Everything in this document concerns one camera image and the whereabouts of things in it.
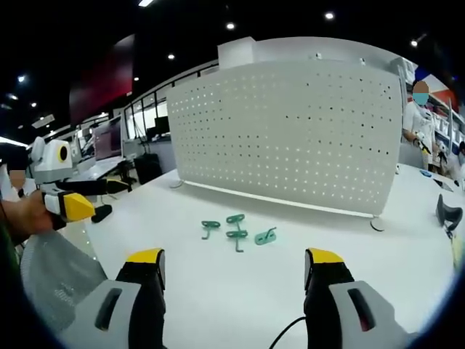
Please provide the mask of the person's left hand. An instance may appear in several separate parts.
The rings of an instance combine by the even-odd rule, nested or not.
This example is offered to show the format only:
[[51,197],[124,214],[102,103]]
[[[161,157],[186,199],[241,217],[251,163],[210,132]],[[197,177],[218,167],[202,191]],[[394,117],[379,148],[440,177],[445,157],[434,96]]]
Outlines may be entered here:
[[19,201],[1,200],[1,223],[6,225],[6,230],[15,246],[28,240],[32,235],[53,228],[52,217],[45,207],[40,190],[35,190]]

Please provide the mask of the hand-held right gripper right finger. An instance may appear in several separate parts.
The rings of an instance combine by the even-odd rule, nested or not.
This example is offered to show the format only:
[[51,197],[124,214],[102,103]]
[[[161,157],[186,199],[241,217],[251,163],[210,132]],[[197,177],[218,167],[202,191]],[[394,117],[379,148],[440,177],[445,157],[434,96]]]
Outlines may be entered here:
[[334,252],[305,251],[304,315],[308,348],[407,348],[415,337],[372,286],[356,281]]

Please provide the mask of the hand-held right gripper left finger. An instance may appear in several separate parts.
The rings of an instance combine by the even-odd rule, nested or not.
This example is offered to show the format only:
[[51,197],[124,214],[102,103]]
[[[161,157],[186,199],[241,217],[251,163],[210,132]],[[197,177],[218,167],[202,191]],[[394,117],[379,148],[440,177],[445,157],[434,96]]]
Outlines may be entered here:
[[76,307],[62,332],[67,348],[164,348],[165,251],[129,256],[116,279],[103,281]]

